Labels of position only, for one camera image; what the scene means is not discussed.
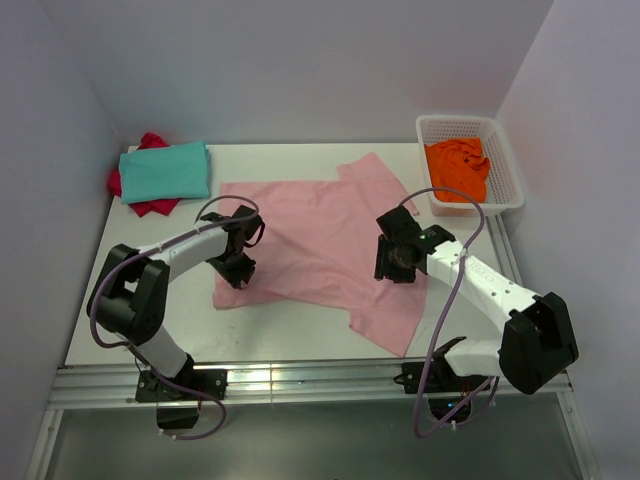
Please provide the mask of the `pink t-shirt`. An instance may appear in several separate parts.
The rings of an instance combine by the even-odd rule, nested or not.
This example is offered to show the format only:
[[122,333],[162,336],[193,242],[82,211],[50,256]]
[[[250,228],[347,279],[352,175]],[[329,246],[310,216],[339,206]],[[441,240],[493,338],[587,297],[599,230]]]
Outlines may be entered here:
[[395,284],[374,278],[380,229],[376,222],[408,193],[374,153],[338,166],[335,181],[223,183],[219,211],[233,213],[239,197],[257,203],[266,225],[249,255],[249,284],[216,278],[216,309],[295,300],[342,309],[350,328],[403,356],[425,310],[427,281]]

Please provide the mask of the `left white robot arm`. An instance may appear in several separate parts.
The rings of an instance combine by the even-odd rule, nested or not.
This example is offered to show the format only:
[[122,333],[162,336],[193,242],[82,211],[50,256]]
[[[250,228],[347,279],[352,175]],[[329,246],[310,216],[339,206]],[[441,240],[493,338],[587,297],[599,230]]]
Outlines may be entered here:
[[87,303],[91,334],[98,327],[120,338],[146,363],[160,390],[171,399],[193,397],[204,390],[191,355],[177,345],[163,326],[172,281],[207,263],[229,286],[246,286],[256,262],[246,253],[256,246],[265,223],[255,209],[240,206],[233,215],[204,215],[193,229],[154,246],[113,247]]

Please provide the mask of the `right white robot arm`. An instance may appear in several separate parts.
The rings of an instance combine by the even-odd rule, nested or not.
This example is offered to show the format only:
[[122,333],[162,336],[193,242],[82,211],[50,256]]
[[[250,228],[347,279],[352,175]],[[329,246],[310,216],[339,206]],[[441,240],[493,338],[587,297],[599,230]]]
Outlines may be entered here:
[[524,288],[471,255],[438,225],[382,230],[374,277],[408,284],[423,273],[462,295],[495,326],[489,340],[458,336],[436,348],[426,388],[444,391],[465,380],[501,377],[531,395],[579,358],[566,302]]

